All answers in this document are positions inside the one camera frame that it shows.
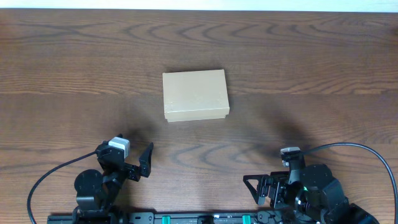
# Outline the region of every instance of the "table surface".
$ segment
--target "table surface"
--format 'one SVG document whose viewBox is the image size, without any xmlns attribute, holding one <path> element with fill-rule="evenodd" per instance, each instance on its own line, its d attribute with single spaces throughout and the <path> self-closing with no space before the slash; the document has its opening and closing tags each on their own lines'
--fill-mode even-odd
<svg viewBox="0 0 398 224">
<path fill-rule="evenodd" d="M 130 212 L 255 210 L 242 176 L 286 170 L 284 146 L 358 142 L 398 174 L 397 27 L 398 14 L 1 9 L 0 222 L 28 223 L 35 181 L 118 133 L 133 164 L 155 144 L 150 177 L 118 198 Z M 166 122 L 162 73 L 222 68 L 226 119 Z M 337 147 L 306 159 L 392 223 L 374 155 Z M 72 211 L 85 169 L 100 169 L 94 156 L 39 185 L 38 223 Z"/>
</svg>

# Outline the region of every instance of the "white wall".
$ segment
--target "white wall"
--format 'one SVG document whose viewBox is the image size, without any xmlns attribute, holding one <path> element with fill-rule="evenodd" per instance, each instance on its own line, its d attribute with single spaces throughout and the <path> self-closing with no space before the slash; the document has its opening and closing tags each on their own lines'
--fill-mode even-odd
<svg viewBox="0 0 398 224">
<path fill-rule="evenodd" d="M 398 0 L 0 0 L 0 7 L 398 12 Z"/>
</svg>

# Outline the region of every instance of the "green tape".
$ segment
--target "green tape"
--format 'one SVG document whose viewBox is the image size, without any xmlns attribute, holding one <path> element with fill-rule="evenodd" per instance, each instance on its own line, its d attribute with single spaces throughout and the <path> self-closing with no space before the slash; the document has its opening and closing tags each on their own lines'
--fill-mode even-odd
<svg viewBox="0 0 398 224">
<path fill-rule="evenodd" d="M 242 215 L 243 224 L 251 224 L 250 215 Z"/>
<path fill-rule="evenodd" d="M 171 218 L 169 216 L 164 216 L 162 217 L 162 224 L 170 224 L 171 223 Z"/>
</svg>

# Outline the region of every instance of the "wood grain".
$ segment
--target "wood grain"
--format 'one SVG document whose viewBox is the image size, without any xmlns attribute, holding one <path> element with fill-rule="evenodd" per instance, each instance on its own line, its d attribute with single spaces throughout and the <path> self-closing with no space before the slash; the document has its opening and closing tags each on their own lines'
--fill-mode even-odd
<svg viewBox="0 0 398 224">
<path fill-rule="evenodd" d="M 125 184 L 126 210 L 255 210 L 245 174 L 283 170 L 279 148 L 353 141 L 398 171 L 398 14 L 0 10 L 0 222 L 28 223 L 26 198 L 49 169 L 124 133 L 129 162 L 153 141 L 152 174 Z M 168 124 L 162 73 L 226 70 L 227 119 Z M 388 174 L 370 153 L 326 163 L 345 194 L 393 221 Z M 36 190 L 33 213 L 75 207 L 94 157 Z"/>
</svg>

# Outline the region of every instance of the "beige box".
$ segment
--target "beige box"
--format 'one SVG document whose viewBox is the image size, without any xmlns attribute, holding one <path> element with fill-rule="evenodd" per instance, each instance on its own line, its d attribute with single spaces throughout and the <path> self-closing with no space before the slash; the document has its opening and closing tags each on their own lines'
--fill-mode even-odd
<svg viewBox="0 0 398 224">
<path fill-rule="evenodd" d="M 163 73 L 168 122 L 225 118 L 229 113 L 224 70 Z"/>
</svg>

